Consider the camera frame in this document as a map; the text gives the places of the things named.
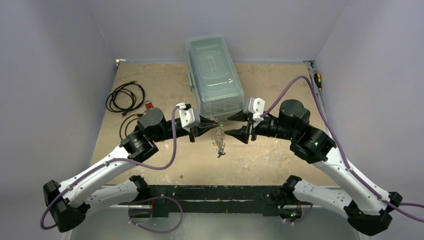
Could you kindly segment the metal key organizer plate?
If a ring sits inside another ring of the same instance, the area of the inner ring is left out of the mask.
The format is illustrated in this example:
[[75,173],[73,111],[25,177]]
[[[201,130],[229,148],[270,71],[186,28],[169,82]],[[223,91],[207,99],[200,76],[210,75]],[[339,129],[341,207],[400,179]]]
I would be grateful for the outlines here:
[[220,128],[217,127],[217,129],[214,132],[212,139],[212,144],[216,147],[217,151],[217,158],[220,158],[226,154],[225,152],[225,133],[224,133],[224,127]]

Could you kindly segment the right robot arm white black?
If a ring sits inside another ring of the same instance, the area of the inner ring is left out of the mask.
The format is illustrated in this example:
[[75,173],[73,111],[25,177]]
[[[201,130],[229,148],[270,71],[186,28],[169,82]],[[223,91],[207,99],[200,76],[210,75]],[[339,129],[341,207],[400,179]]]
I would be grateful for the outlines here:
[[324,131],[310,125],[310,111],[295,99],[280,104],[278,116],[264,116],[265,102],[251,98],[243,110],[230,116],[243,122],[240,129],[227,130],[226,135],[247,144],[257,136],[290,141],[290,150],[300,159],[320,169],[335,181],[339,189],[314,185],[291,175],[278,194],[269,194],[281,207],[295,201],[326,208],[342,216],[358,232],[375,236],[388,229],[391,211],[402,202],[402,196],[373,184],[350,162],[344,162],[335,141]]

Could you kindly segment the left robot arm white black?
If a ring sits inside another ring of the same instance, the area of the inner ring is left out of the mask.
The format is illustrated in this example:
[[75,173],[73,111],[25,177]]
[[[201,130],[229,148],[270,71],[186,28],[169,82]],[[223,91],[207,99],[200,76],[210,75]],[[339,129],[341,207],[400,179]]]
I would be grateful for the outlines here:
[[[178,103],[172,109],[170,120],[166,120],[160,108],[147,108],[140,115],[134,131],[103,159],[67,180],[50,180],[44,184],[46,209],[39,221],[40,228],[49,229],[45,225],[47,215],[51,215],[53,226],[64,233],[109,206],[130,202],[142,205],[153,201],[149,185],[141,176],[133,176],[113,186],[107,186],[107,183],[137,166],[151,170],[168,169],[176,159],[179,137],[187,136],[194,142],[196,137],[218,127],[218,122],[201,116],[188,103]],[[158,152],[157,142],[166,140],[172,140],[169,162],[160,168],[146,164]]]

